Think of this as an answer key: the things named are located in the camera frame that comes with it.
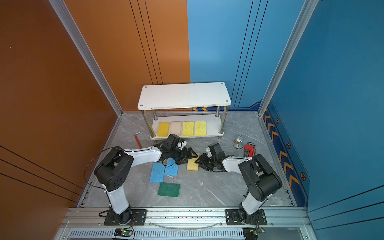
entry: green scouring pad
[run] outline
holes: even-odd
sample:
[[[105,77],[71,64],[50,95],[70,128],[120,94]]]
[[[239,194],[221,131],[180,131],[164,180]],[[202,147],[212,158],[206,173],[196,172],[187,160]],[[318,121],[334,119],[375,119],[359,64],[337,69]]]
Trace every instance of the green scouring pad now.
[[[159,187],[159,196],[179,197],[180,184],[161,182]]]

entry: brown wall panel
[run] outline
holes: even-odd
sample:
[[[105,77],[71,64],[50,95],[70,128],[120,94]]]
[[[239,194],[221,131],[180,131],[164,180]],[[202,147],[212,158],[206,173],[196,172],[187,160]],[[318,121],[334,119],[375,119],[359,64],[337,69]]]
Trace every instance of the brown wall panel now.
[[[186,0],[65,0],[124,111],[143,85],[189,83]]]
[[[117,116],[49,1],[5,1],[0,22],[0,145],[73,184],[3,148],[0,159],[75,192],[0,161],[1,174],[71,199],[0,175],[1,238],[51,239]]]

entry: yellow arrow marking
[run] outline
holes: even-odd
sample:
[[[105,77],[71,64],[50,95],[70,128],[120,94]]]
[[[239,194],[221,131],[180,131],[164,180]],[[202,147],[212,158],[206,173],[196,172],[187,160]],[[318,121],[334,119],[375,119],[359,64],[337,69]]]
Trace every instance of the yellow arrow marking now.
[[[284,163],[284,172],[285,172],[285,174],[287,174],[287,167],[289,167],[290,169],[293,170],[292,166],[285,162]]]
[[[271,118],[270,116],[265,116],[265,125],[266,125],[266,119]]]
[[[274,127],[274,125],[272,123],[268,123],[268,132],[271,132],[271,127]]]
[[[295,182],[297,182],[297,184],[300,184],[299,183],[299,180],[297,180],[294,176],[292,175],[289,175],[289,186],[292,188],[292,180],[294,180]]]
[[[281,162],[281,156],[282,156],[282,155],[288,157],[287,154],[286,154],[285,152],[280,151],[280,162]]]
[[[273,136],[274,136],[274,135],[279,136],[279,135],[277,134],[277,132],[272,131],[272,142],[273,142]]]

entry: robotic arm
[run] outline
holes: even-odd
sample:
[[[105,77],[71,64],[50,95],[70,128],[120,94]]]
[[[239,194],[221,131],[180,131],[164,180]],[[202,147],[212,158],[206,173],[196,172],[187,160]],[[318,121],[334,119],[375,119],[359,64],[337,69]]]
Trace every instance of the robotic arm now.
[[[174,159],[178,165],[184,164],[189,158],[197,157],[196,153],[185,145],[184,139],[171,134],[165,142],[148,148],[124,150],[115,147],[95,168],[95,176],[106,190],[111,203],[110,210],[121,225],[129,223],[132,216],[123,188],[130,168],[168,158]],[[207,152],[208,154],[201,155],[195,161],[203,169],[213,172],[237,172],[243,175],[249,192],[239,205],[238,217],[243,224],[253,224],[263,203],[282,187],[281,179],[260,154],[246,158],[226,156],[218,143],[209,145]]]

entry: orange-yellow sponge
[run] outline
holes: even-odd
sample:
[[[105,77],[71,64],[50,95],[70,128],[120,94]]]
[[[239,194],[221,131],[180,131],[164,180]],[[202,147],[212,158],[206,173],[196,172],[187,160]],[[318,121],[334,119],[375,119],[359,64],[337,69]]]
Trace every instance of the orange-yellow sponge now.
[[[195,122],[195,136],[206,136],[207,135],[207,122],[196,121]]]
[[[195,163],[195,161],[200,157],[200,153],[197,154],[197,157],[188,159],[188,164],[187,164],[187,170],[190,171],[198,171],[199,170],[199,165]]]
[[[159,128],[157,130],[158,137],[168,137],[169,122],[159,122]]]
[[[194,122],[183,122],[183,137],[193,137]]]

